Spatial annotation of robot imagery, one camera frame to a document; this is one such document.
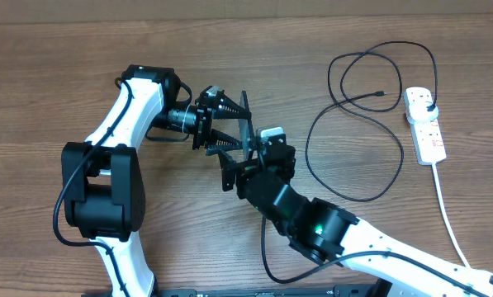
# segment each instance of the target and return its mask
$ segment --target extension cord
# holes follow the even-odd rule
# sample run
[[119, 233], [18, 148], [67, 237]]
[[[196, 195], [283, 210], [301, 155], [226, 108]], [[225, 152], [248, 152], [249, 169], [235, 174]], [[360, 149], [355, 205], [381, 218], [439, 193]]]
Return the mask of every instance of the extension cord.
[[450, 239], [462, 263], [465, 267], [470, 267], [455, 239], [452, 226], [450, 226], [450, 222], [448, 221], [446, 209], [444, 208], [443, 194], [441, 193], [441, 186], [438, 180], [437, 163], [446, 158], [443, 136], [441, 135], [441, 130], [437, 122], [438, 107], [435, 107], [432, 111], [428, 111], [428, 106], [433, 103], [433, 100], [431, 92], [423, 87], [407, 88], [404, 92], [404, 103], [405, 115], [410, 123], [417, 160], [420, 165], [431, 165], [432, 167], [438, 205], [441, 209], [444, 225], [448, 230]]

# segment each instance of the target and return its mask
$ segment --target white plastic casing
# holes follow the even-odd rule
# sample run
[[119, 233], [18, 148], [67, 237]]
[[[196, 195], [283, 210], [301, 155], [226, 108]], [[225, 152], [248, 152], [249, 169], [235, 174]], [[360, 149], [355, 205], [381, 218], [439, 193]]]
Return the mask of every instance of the white plastic casing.
[[[432, 267], [456, 281], [470, 285], [485, 295], [493, 295], [493, 285], [489, 282], [493, 274], [489, 271], [465, 268], [429, 255], [390, 238], [363, 219], [360, 219], [358, 224], [348, 227], [340, 245], [344, 247], [342, 256], [369, 250], [396, 252]], [[343, 261], [341, 264], [347, 268], [366, 272], [391, 282], [397, 289], [403, 290], [403, 296], [467, 296], [462, 289], [449, 282], [394, 257], [355, 257]]]
[[[145, 133], [154, 117], [164, 108], [164, 93], [160, 83], [152, 82], [150, 79], [132, 78], [127, 80], [132, 89], [133, 98], [129, 109], [121, 119], [120, 123], [102, 146], [115, 148], [118, 144], [127, 147], [140, 148]], [[119, 116], [127, 102], [128, 91], [125, 84], [121, 84], [120, 96], [108, 113], [105, 120], [97, 130], [87, 137], [85, 141], [95, 144], [112, 126], [114, 120]]]
[[404, 102], [419, 164], [431, 165], [444, 160], [446, 151], [437, 121], [438, 107], [434, 111], [427, 108], [433, 104], [430, 91], [423, 87], [410, 87], [405, 90]]
[[[141, 247], [140, 232], [130, 234], [126, 243], [118, 238], [96, 237], [91, 242], [106, 243], [113, 248], [114, 257], [121, 273], [121, 279], [125, 282], [130, 297], [149, 297], [153, 292], [154, 274], [145, 262], [144, 250]], [[96, 247], [107, 268], [108, 276], [112, 282], [112, 297], [125, 297], [120, 290], [120, 284], [114, 273], [111, 258], [102, 247]]]

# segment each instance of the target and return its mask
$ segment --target tabletop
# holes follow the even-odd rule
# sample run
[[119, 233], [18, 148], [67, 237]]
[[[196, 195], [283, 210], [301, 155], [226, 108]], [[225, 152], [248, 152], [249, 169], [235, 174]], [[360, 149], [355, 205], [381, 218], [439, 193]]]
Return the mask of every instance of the tabletop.
[[[129, 64], [174, 68], [195, 94], [218, 85], [238, 101], [245, 90], [254, 127], [280, 125], [296, 147], [297, 192], [340, 205], [393, 238], [460, 263], [439, 212], [431, 168], [417, 163], [403, 103], [390, 112], [366, 113], [388, 126], [405, 149], [401, 174], [383, 197], [369, 203], [343, 200], [306, 168], [308, 130], [331, 103], [330, 60], [387, 40], [420, 42], [437, 59], [439, 122], [448, 154], [438, 170], [448, 217], [471, 265], [493, 272], [493, 15], [0, 26], [0, 296], [78, 296], [110, 288], [97, 251], [59, 243], [51, 218], [62, 186], [61, 149], [83, 141], [103, 121], [118, 96], [114, 78]], [[399, 65], [404, 87], [434, 91], [423, 50], [388, 45], [377, 52]], [[348, 63], [343, 59], [334, 66], [337, 96]], [[394, 68], [373, 57], [358, 62], [344, 87], [350, 96], [389, 94], [363, 99], [369, 107], [391, 106], [398, 97]], [[234, 120], [214, 126], [239, 135]], [[381, 191], [400, 159], [387, 132], [337, 110], [317, 124], [309, 153], [328, 185], [355, 197]], [[140, 235], [161, 288], [374, 282], [339, 267], [295, 284], [271, 282], [260, 256], [261, 215], [234, 191], [221, 191], [217, 157], [192, 151], [189, 142], [144, 141], [138, 159], [146, 192]], [[59, 221], [65, 237], [83, 240], [63, 215]], [[314, 266], [272, 225], [267, 236], [276, 276]]]

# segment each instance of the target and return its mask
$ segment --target white arm segment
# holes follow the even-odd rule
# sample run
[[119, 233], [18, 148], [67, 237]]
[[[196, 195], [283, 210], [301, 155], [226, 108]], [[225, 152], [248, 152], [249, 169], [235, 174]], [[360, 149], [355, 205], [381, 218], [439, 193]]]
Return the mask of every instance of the white arm segment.
[[[121, 273], [121, 279], [125, 282], [130, 297], [149, 297], [153, 292], [154, 274], [147, 266], [144, 257], [144, 250], [141, 247], [140, 232], [130, 234], [126, 243], [118, 238], [96, 237], [90, 239], [91, 242], [106, 243], [113, 248], [114, 256]], [[103, 263], [107, 268], [108, 276], [112, 282], [112, 297], [125, 297], [120, 290], [111, 258], [105, 253], [102, 247], [96, 247], [101, 255]]]
[[[489, 282], [493, 274], [489, 271], [466, 268], [431, 256], [388, 237], [363, 219], [360, 219], [358, 224], [348, 227], [341, 246], [344, 247], [342, 256], [370, 250], [396, 252], [432, 267], [485, 295], [493, 296], [493, 285]], [[406, 294], [407, 296], [467, 296], [463, 290], [449, 282], [394, 257], [355, 257], [343, 261], [341, 264], [347, 268], [366, 272], [389, 281], [396, 288], [400, 287], [401, 290], [404, 290], [404, 293], [409, 293]]]
[[[114, 129], [113, 135], [102, 146], [115, 148], [118, 144], [124, 144], [127, 147], [136, 148], [136, 151], [138, 151], [145, 132], [147, 132], [154, 117], [164, 108], [164, 92], [160, 83], [152, 82], [150, 79], [132, 78], [127, 82], [132, 89], [134, 97], [130, 102], [129, 109]], [[122, 83], [120, 96], [111, 111], [97, 130], [88, 136], [85, 141], [90, 141], [94, 145], [105, 135], [107, 129], [112, 126], [114, 120], [123, 110], [128, 94], [125, 84]]]

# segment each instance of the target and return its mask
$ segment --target robotic arm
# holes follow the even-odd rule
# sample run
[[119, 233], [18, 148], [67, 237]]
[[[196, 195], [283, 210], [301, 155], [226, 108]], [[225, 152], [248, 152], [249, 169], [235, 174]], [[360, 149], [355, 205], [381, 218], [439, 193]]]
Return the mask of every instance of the robotic arm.
[[[493, 296], [493, 274], [454, 265], [389, 238], [367, 221], [327, 201], [309, 201], [290, 186], [295, 149], [287, 145], [282, 128], [258, 130], [254, 135], [246, 93], [235, 104], [224, 91], [209, 86], [196, 105], [176, 102], [181, 82], [171, 68], [131, 65], [123, 74], [120, 96], [99, 128], [84, 143], [67, 143], [62, 152], [65, 185], [85, 154], [107, 137], [129, 98], [125, 115], [78, 170], [64, 199], [67, 222], [84, 238], [105, 243], [113, 251], [123, 284], [111, 258], [98, 247], [112, 281], [112, 296], [158, 295], [158, 283], [148, 268], [138, 230], [145, 215], [145, 191], [137, 151], [150, 127], [193, 135], [193, 149], [218, 154], [222, 189], [235, 186], [240, 199], [271, 220], [289, 239], [290, 247], [311, 261], [338, 263], [386, 280], [387, 296], [404, 291], [417, 296]], [[241, 140], [211, 128], [218, 119], [239, 120]], [[226, 153], [242, 150], [237, 163]], [[108, 175], [111, 185], [94, 185], [88, 177]]]

